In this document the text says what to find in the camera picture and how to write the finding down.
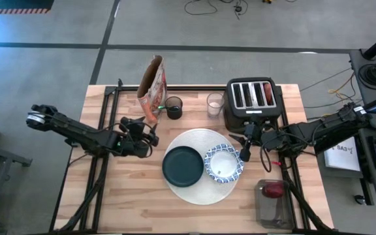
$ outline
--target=glass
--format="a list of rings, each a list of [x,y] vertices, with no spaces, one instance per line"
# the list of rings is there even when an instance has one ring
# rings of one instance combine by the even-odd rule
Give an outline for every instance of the glass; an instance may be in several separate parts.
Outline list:
[[[283,180],[260,180],[255,187],[256,220],[264,228],[293,229],[289,185]]]
[[[220,114],[225,101],[220,93],[211,93],[207,97],[207,114],[210,118],[216,118]]]
[[[182,100],[178,97],[169,97],[164,102],[166,106],[166,114],[172,120],[182,117]]]

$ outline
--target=desk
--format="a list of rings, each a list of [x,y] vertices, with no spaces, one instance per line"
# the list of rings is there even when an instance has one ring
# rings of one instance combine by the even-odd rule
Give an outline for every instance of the desk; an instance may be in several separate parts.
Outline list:
[[[281,85],[285,108],[290,123],[306,121],[300,92],[296,84]],[[105,86],[89,86],[80,121],[97,127]],[[169,91],[183,101],[183,116],[174,121],[165,114],[156,130],[159,145],[147,159],[137,157],[110,157],[102,200],[98,232],[269,232],[255,221],[253,188],[260,179],[281,179],[281,171],[274,167],[265,172],[259,159],[258,147],[251,149],[251,160],[231,194],[224,200],[209,206],[197,206],[178,198],[168,188],[161,165],[169,143],[177,135],[194,128],[207,128],[223,134],[236,149],[239,143],[228,136],[223,114],[219,119],[209,119],[206,114],[206,97],[210,91]],[[136,92],[121,91],[116,121],[122,116],[139,118],[142,109],[136,100]],[[74,149],[71,160],[83,155],[82,149]],[[271,152],[272,161],[277,160]],[[61,195],[54,228],[62,227],[82,202],[91,158],[83,158],[69,167]],[[333,227],[330,210],[317,165],[312,155],[298,158],[304,195],[315,213],[329,227]],[[295,202],[294,210],[301,227],[300,210]],[[91,221],[93,207],[88,221]]]

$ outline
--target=brown paper bag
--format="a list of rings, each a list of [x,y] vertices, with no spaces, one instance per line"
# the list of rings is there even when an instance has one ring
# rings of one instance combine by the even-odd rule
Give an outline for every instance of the brown paper bag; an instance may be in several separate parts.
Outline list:
[[[155,55],[143,75],[142,82],[137,90],[137,99],[150,123],[157,123],[160,114],[159,106],[165,105],[166,78],[164,59]]]

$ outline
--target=black mug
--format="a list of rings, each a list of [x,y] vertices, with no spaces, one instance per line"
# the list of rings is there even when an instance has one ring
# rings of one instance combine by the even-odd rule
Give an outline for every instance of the black mug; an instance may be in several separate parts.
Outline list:
[[[178,97],[169,97],[164,102],[168,118],[177,120],[182,117],[182,100]]]

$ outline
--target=blue and white plate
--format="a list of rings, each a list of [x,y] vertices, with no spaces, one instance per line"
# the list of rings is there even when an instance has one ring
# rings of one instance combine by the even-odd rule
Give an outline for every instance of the blue and white plate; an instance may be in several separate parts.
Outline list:
[[[235,181],[243,172],[243,161],[233,146],[219,144],[208,150],[204,166],[211,178],[219,183]]]

